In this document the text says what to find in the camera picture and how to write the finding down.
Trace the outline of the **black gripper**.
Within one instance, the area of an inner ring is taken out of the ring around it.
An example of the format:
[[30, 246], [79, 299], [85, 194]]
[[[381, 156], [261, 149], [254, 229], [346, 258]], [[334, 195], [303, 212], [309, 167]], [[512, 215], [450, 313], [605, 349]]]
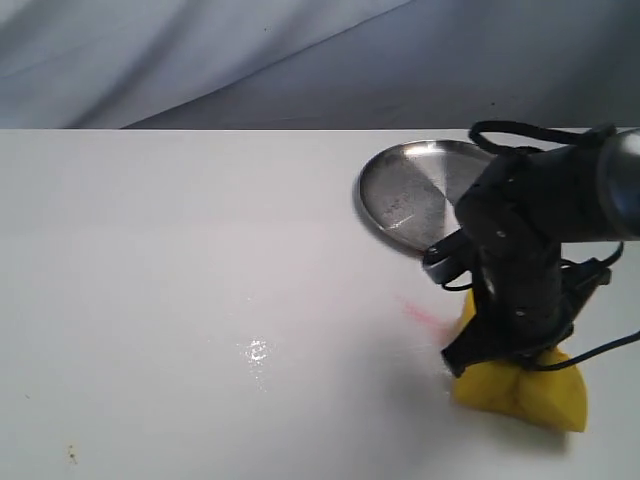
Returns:
[[476, 312], [441, 351], [455, 378], [484, 361], [533, 360], [570, 329], [561, 246], [535, 211], [550, 203], [557, 165], [550, 152], [498, 156], [457, 203], [457, 220], [474, 247]]

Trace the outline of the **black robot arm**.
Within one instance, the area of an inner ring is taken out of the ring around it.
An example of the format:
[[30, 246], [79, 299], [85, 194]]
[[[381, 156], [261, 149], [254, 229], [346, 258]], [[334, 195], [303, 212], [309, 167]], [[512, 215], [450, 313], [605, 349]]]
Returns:
[[538, 371], [611, 278], [611, 259], [571, 262], [562, 246], [639, 237], [639, 134], [482, 121], [469, 136], [492, 157], [454, 208], [475, 311], [442, 357], [455, 376], [494, 360]]

